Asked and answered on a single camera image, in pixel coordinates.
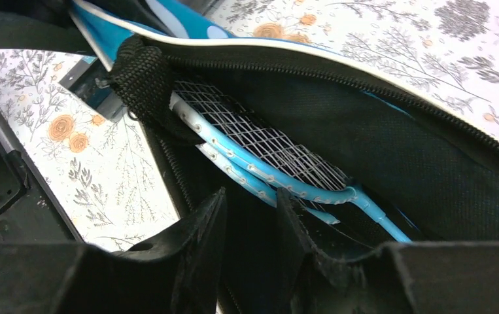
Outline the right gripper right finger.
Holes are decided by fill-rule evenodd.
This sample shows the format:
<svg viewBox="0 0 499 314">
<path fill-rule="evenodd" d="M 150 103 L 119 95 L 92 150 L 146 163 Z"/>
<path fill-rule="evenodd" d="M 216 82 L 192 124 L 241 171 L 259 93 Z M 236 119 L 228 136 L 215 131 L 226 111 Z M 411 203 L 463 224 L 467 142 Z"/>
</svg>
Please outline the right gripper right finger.
<svg viewBox="0 0 499 314">
<path fill-rule="evenodd" d="M 310 238 L 281 189 L 281 286 L 288 313 L 499 313 L 499 241 L 388 242 L 334 258 Z"/>
</svg>

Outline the blue racket bag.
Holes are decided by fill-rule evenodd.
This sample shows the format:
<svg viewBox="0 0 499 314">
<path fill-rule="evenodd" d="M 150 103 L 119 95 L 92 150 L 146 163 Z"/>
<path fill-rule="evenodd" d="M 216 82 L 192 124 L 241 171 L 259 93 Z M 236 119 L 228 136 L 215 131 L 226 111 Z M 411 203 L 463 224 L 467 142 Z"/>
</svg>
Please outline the blue racket bag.
<svg viewBox="0 0 499 314">
<path fill-rule="evenodd" d="M 176 81 L 216 87 L 262 126 L 285 133 L 363 191 L 409 238 L 395 241 L 351 203 L 329 225 L 298 213 L 318 248 L 354 260 L 388 242 L 499 241 L 499 139 L 421 89 L 320 46 L 240 37 L 179 1 L 72 1 L 70 15 L 104 66 L 97 80 L 155 131 L 174 172 L 175 203 L 193 209 L 224 189 L 222 313 L 288 313 L 277 206 L 205 157 L 171 109 Z"/>
</svg>

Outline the blue racket white grip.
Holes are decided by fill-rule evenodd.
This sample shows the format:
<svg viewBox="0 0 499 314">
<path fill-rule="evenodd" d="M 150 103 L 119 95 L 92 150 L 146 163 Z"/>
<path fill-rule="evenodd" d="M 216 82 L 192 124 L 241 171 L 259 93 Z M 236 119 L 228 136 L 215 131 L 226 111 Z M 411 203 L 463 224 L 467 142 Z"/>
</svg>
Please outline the blue racket white grip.
<svg viewBox="0 0 499 314">
<path fill-rule="evenodd" d="M 410 238 L 363 191 L 333 166 L 285 133 L 262 126 L 249 112 L 227 100 L 216 87 L 176 81 L 170 109 L 201 139 L 231 162 L 275 189 L 322 205 L 351 203 L 380 225 L 395 241 Z"/>
</svg>

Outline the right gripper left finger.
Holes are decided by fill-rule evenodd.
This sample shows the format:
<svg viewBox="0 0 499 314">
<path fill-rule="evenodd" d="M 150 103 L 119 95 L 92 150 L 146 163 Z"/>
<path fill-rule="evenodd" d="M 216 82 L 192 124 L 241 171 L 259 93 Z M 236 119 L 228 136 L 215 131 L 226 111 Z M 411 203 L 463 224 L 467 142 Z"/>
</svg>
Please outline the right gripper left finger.
<svg viewBox="0 0 499 314">
<path fill-rule="evenodd" d="M 220 189 L 128 251 L 0 243 L 0 313 L 214 313 L 226 221 Z"/>
</svg>

